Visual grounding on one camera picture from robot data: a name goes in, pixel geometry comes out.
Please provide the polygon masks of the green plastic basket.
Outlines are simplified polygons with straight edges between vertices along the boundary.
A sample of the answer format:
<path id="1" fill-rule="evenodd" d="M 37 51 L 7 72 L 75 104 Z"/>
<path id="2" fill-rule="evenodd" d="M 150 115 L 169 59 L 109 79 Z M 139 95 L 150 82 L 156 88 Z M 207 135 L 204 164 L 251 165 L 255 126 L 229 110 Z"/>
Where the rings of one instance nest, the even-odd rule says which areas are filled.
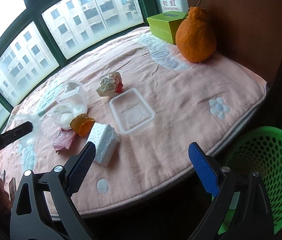
<path id="1" fill-rule="evenodd" d="M 243 174 L 258 171 L 268 193 L 274 233 L 282 229 L 282 130 L 259 127 L 244 135 L 230 150 L 225 165 Z"/>

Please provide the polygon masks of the pink snack wrapper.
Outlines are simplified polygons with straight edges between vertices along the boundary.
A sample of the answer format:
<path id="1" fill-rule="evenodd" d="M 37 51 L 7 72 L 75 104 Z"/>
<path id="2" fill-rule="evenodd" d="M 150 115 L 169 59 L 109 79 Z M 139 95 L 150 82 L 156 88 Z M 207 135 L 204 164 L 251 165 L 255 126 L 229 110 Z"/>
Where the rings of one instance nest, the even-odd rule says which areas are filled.
<path id="1" fill-rule="evenodd" d="M 60 129 L 53 140 L 53 147 L 56 151 L 69 150 L 77 134 L 72 129 Z"/>

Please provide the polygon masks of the white round food container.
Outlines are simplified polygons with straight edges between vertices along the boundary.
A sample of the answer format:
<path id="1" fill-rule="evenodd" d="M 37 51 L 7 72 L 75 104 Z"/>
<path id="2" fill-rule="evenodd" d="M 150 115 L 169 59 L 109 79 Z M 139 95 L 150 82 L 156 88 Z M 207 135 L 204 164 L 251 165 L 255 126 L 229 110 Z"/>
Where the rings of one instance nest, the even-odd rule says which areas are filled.
<path id="1" fill-rule="evenodd" d="M 71 122 L 82 113 L 87 113 L 88 106 L 85 101 L 69 101 L 58 103 L 48 111 L 47 116 L 61 129 L 71 129 Z"/>

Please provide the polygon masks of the white foam block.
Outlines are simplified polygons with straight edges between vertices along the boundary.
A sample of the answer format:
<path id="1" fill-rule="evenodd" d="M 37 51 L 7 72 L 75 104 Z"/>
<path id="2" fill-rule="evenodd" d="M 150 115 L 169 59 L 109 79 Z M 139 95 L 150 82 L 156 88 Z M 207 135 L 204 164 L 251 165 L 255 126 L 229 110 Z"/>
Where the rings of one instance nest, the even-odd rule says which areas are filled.
<path id="1" fill-rule="evenodd" d="M 94 161 L 102 166 L 107 166 L 120 143 L 120 134 L 109 124 L 95 122 L 87 142 L 92 142 L 95 145 Z"/>

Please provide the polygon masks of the orange jelly cup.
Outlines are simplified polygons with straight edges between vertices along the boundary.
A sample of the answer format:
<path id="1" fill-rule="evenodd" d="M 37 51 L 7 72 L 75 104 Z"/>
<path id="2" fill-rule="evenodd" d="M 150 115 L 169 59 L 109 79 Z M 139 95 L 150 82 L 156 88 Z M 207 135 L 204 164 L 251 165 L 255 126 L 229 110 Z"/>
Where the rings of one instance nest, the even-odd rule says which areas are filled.
<path id="1" fill-rule="evenodd" d="M 89 135 L 94 123 L 95 120 L 93 118 L 90 118 L 86 113 L 82 113 L 71 121 L 70 127 L 77 135 L 85 137 Z"/>

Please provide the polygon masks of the ridged clear plastic lid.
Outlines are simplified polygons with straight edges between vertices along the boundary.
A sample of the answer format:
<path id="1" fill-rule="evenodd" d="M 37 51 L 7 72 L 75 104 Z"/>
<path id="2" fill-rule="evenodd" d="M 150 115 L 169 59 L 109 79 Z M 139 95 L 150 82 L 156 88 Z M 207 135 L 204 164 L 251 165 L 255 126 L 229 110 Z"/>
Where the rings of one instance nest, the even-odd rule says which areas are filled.
<path id="1" fill-rule="evenodd" d="M 64 92 L 58 97 L 57 103 L 71 105 L 86 105 L 86 100 L 79 90 L 71 90 L 69 92 Z"/>

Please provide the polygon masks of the small clear plastic cup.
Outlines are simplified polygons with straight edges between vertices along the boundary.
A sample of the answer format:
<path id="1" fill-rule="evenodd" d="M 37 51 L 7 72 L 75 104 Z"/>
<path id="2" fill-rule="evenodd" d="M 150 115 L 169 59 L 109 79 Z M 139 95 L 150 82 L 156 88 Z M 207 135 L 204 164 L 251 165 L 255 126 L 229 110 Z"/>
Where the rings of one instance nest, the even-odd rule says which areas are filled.
<path id="1" fill-rule="evenodd" d="M 79 81 L 68 80 L 63 83 L 64 92 L 70 92 L 75 90 L 77 87 L 84 87 L 84 85 Z"/>

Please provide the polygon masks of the pink blanket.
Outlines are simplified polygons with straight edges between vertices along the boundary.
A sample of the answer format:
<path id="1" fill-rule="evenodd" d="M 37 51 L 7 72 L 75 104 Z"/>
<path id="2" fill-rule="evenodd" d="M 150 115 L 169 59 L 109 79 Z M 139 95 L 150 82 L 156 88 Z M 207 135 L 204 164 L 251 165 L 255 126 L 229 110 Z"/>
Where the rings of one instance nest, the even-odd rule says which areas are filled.
<path id="1" fill-rule="evenodd" d="M 156 113 L 153 126 L 135 136 L 120 134 L 109 105 L 112 98 L 96 91 L 112 72 L 121 74 L 122 93 L 137 89 Z M 29 169 L 48 172 L 84 146 L 85 139 L 77 137 L 69 150 L 53 148 L 59 128 L 47 112 L 68 80 L 84 85 L 88 115 L 120 134 L 108 165 L 93 164 L 73 195 L 81 215 L 130 204 L 185 177 L 192 170 L 189 144 L 198 142 L 206 154 L 216 155 L 267 95 L 266 81 L 239 63 L 219 53 L 204 63 L 188 62 L 176 46 L 154 37 L 147 27 L 138 28 L 81 56 L 13 109 L 8 129 L 19 115 L 34 114 L 40 133 L 28 147 L 15 142 L 0 151 L 6 181 L 20 181 Z"/>

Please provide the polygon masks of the clear rectangular plastic tray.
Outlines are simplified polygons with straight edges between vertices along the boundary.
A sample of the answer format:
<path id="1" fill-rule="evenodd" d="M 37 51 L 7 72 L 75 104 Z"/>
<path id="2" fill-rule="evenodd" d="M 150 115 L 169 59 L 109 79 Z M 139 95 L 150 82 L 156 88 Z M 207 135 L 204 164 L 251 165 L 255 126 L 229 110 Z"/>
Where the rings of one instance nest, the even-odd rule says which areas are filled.
<path id="1" fill-rule="evenodd" d="M 135 136 L 153 126 L 156 113 L 135 88 L 112 98 L 109 105 L 120 134 Z"/>

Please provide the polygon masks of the crumpled foil wrapper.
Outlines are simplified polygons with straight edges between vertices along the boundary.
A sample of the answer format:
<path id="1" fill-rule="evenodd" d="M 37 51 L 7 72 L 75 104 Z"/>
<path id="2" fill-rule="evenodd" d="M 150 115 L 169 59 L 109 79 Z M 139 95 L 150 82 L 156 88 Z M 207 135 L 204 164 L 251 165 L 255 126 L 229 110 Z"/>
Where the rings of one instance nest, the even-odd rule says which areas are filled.
<path id="1" fill-rule="evenodd" d="M 101 97 L 113 98 L 123 91 L 123 81 L 119 72 L 107 74 L 100 82 L 97 93 Z"/>

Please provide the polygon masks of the orange citrus fruit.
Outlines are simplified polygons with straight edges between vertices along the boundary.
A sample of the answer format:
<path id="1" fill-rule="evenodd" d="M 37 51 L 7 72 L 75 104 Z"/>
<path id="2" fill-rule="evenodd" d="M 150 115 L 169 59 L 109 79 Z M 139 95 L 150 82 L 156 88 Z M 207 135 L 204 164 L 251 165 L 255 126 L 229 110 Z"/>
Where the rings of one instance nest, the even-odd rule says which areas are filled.
<path id="1" fill-rule="evenodd" d="M 175 40 L 181 55 L 192 63 L 204 62 L 215 52 L 216 36 L 207 10 L 200 7 L 200 2 L 189 8 L 176 31 Z"/>

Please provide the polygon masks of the brown wooden cabinet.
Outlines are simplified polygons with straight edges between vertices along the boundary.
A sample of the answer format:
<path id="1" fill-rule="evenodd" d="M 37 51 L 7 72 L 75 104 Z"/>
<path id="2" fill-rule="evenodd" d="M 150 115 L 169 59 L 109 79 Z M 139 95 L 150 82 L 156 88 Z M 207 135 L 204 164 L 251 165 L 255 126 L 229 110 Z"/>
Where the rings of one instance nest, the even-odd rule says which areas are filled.
<path id="1" fill-rule="evenodd" d="M 282 0 L 188 0 L 208 12 L 217 51 L 272 85 L 282 58 Z"/>

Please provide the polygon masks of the green tissue box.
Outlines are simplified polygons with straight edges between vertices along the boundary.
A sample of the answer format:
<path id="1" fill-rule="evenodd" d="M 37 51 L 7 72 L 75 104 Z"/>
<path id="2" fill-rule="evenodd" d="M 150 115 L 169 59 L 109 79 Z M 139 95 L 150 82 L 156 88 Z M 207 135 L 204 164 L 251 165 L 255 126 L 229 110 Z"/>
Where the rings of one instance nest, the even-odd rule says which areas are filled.
<path id="1" fill-rule="evenodd" d="M 150 16 L 147 21 L 152 35 L 175 45 L 176 31 L 186 17 L 186 12 L 167 11 Z"/>

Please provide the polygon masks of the dark green window frame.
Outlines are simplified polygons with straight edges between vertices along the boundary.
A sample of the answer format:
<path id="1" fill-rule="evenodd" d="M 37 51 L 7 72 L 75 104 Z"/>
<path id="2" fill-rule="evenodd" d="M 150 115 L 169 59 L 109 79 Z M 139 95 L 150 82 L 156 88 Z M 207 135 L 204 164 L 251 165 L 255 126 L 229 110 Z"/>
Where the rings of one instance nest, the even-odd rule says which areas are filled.
<path id="1" fill-rule="evenodd" d="M 156 0 L 0 0 L 0 132 L 51 75 L 158 11 Z"/>

